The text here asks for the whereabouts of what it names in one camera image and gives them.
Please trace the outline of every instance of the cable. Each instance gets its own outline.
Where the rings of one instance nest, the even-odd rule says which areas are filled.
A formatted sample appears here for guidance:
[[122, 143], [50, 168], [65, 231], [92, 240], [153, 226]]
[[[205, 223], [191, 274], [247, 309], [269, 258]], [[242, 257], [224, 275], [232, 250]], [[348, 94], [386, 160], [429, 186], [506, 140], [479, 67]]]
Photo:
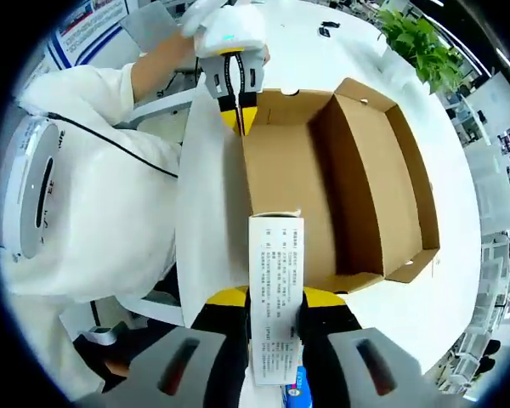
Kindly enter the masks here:
[[135, 155], [132, 151], [130, 151], [128, 149], [125, 149], [124, 147], [122, 147], [117, 142], [114, 142], [113, 140], [106, 138], [105, 136], [101, 135], [100, 133], [95, 132], [93, 129], [90, 129], [90, 128], [86, 127], [86, 126], [83, 126], [81, 123], [78, 123], [78, 122], [76, 122], [76, 121], [74, 121], [72, 119], [69, 119], [68, 117], [64, 117], [64, 116], [59, 115], [58, 113], [54, 113], [54, 112], [47, 112], [47, 114], [45, 114], [45, 116], [48, 117], [49, 119], [54, 119], [56, 121], [62, 121], [62, 122], [70, 123], [71, 125], [74, 125], [74, 126], [80, 128], [80, 129], [84, 130], [85, 132], [89, 132], [92, 135], [96, 136], [97, 138], [102, 139], [105, 142], [108, 142], [110, 145], [114, 145], [117, 149], [124, 151], [125, 153], [127, 153], [128, 155], [130, 155], [130, 156], [134, 157], [135, 159], [141, 161], [145, 165], [147, 165], [147, 166], [149, 166], [151, 168], [154, 168], [155, 170], [157, 170], [157, 171], [159, 171], [161, 173], [165, 173], [165, 174], [167, 174], [170, 177], [174, 177], [175, 179], [178, 178], [177, 174], [170, 173], [170, 172], [164, 170], [163, 168], [160, 168], [158, 166], [155, 166], [154, 164], [149, 163], [147, 160], [143, 159], [142, 157], [140, 157], [138, 155]]

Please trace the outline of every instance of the potted plant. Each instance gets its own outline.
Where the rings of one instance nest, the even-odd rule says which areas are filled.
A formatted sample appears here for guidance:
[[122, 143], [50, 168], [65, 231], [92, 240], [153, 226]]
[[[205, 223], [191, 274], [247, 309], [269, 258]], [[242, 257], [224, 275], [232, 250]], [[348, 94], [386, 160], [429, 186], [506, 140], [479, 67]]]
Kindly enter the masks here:
[[[447, 48], [440, 42], [436, 30], [428, 21], [415, 20], [400, 12], [387, 10], [381, 11], [377, 17], [390, 47], [382, 57], [384, 71], [400, 71], [400, 62], [394, 55], [397, 53], [415, 69], [422, 82], [429, 83], [431, 94], [442, 88], [457, 89], [462, 79], [459, 71], [462, 57], [455, 49]], [[397, 72], [391, 72], [390, 76], [396, 78]]]

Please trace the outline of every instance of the white table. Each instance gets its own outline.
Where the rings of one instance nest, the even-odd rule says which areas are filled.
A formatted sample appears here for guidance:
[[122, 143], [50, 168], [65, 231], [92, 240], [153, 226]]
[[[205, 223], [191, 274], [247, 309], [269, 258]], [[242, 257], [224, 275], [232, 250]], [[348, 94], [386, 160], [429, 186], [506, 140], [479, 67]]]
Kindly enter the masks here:
[[[379, 31], [329, 8], [287, 2], [261, 7], [271, 60], [263, 86], [333, 91], [352, 77], [399, 103], [433, 185], [441, 249], [409, 285], [384, 281], [345, 296], [363, 326], [375, 326], [427, 371], [456, 341], [473, 312], [480, 271], [480, 227], [473, 181], [450, 119], [435, 95], [414, 82], [382, 80], [374, 60], [386, 48]], [[323, 20], [341, 24], [331, 39]], [[249, 200], [240, 140], [227, 129], [199, 84], [185, 129], [179, 172], [177, 259], [185, 324], [205, 300], [247, 284]]]

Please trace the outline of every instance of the poster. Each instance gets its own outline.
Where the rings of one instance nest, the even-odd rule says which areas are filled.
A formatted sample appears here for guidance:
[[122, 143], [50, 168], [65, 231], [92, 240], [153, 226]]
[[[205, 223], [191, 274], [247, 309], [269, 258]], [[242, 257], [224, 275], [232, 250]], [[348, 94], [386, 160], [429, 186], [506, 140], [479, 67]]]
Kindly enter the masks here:
[[127, 0], [82, 0], [51, 35], [46, 54], [60, 68], [87, 64], [119, 31]]

